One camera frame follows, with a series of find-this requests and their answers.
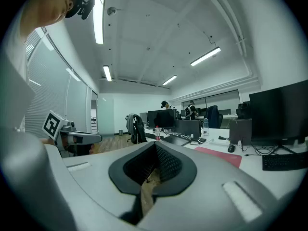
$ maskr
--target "water bottle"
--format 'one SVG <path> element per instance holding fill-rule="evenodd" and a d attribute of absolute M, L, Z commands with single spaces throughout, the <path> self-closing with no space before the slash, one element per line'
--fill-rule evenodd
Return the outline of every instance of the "water bottle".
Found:
<path fill-rule="evenodd" d="M 160 140 L 160 132 L 159 132 L 158 126 L 156 126 L 156 128 L 155 128 L 155 137 L 156 137 L 156 140 L 157 140 L 157 141 Z"/>
<path fill-rule="evenodd" d="M 203 134 L 208 135 L 209 128 L 208 128 L 208 119 L 203 120 Z"/>

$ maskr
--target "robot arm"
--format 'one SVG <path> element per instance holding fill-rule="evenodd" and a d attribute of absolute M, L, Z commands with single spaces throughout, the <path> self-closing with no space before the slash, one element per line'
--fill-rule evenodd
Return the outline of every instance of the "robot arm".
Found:
<path fill-rule="evenodd" d="M 68 145 L 87 145 L 102 141 L 102 137 L 99 134 L 76 131 L 73 121 L 66 120 L 51 110 L 46 116 L 42 129 L 51 139 L 53 139 L 60 152 L 65 151 L 62 144 L 61 134 L 67 136 Z"/>

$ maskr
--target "wall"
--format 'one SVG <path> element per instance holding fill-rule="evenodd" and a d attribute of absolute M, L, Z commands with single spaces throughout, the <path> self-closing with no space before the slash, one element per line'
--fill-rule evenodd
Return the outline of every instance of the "wall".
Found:
<path fill-rule="evenodd" d="M 153 87 L 128 81 L 116 80 L 109 82 L 100 80 L 100 93 L 170 95 L 171 91 L 167 88 Z"/>
<path fill-rule="evenodd" d="M 135 113 L 139 115 L 143 112 L 148 112 L 150 110 L 160 110 L 161 102 L 166 100 L 168 102 L 168 98 L 170 96 L 166 95 L 150 95 L 150 94 L 123 94 L 123 93 L 100 93 L 98 95 L 98 100 L 102 100 L 105 98 L 113 99 L 114 101 L 114 130 L 115 133 L 118 133 L 119 130 L 123 130 L 123 132 L 127 132 L 126 129 L 126 120 L 125 117 L 130 113 Z"/>
<path fill-rule="evenodd" d="M 66 61 L 83 79 L 83 81 L 85 81 L 96 93 L 98 93 L 98 80 L 96 80 L 95 78 L 99 76 L 99 70 L 97 68 L 97 73 L 90 75 L 75 50 L 75 47 L 64 25 L 64 21 L 60 21 L 51 26 L 47 26 L 46 29 L 54 44 L 56 45 L 62 56 L 66 59 Z"/>
<path fill-rule="evenodd" d="M 234 0 L 248 25 L 261 90 L 308 79 L 308 44 L 282 0 Z"/>

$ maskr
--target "person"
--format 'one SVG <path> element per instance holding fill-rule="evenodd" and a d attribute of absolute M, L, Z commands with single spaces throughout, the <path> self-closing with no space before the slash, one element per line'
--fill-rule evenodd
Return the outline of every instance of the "person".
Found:
<path fill-rule="evenodd" d="M 194 102 L 193 101 L 189 102 L 189 105 L 188 105 L 188 107 L 186 109 L 191 111 L 190 112 L 191 113 L 190 114 L 191 120 L 195 120 L 195 117 L 199 116 L 199 114 L 198 114 L 198 112 L 197 112 L 197 110 L 196 110 L 196 108 L 194 106 Z"/>
<path fill-rule="evenodd" d="M 64 17 L 76 14 L 82 0 L 27 0 L 20 9 L 11 26 L 8 28 L 2 42 L 1 51 L 7 56 L 11 64 L 24 81 L 29 83 L 29 73 L 26 60 L 26 40 L 30 33 L 42 26 L 49 26 L 61 21 Z M 25 131 L 25 118 L 21 131 Z M 52 144 L 52 139 L 41 139 L 45 144 Z M 64 147 L 68 146 L 67 138 L 62 138 Z"/>
<path fill-rule="evenodd" d="M 162 101 L 161 108 L 166 108 L 166 110 L 175 109 L 175 107 L 173 107 L 172 105 L 168 104 L 166 101 Z"/>

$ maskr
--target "desk mat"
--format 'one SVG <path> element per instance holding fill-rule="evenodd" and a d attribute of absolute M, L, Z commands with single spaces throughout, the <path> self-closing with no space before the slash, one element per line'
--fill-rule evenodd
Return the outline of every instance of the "desk mat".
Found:
<path fill-rule="evenodd" d="M 234 166 L 236 166 L 238 168 L 240 167 L 242 157 L 239 156 L 239 155 L 234 155 L 234 154 L 229 154 L 229 153 L 224 153 L 224 152 L 213 151 L 213 150 L 210 150 L 210 149 L 207 149 L 207 148 L 203 148 L 203 147 L 197 147 L 195 150 L 199 151 L 199 152 L 211 154 L 213 156 L 220 157 L 222 159 L 225 159 L 229 163 L 233 164 Z"/>

